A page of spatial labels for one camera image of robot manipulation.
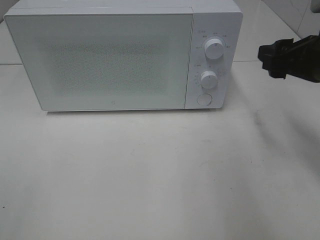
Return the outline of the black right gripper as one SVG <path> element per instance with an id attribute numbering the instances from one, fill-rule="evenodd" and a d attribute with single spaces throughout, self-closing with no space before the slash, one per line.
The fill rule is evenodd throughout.
<path id="1" fill-rule="evenodd" d="M 290 75 L 312 83 L 320 81 L 319 35 L 309 35 L 296 42 L 291 38 L 261 45 L 257 58 L 262 62 L 262 69 L 274 79 Z"/>

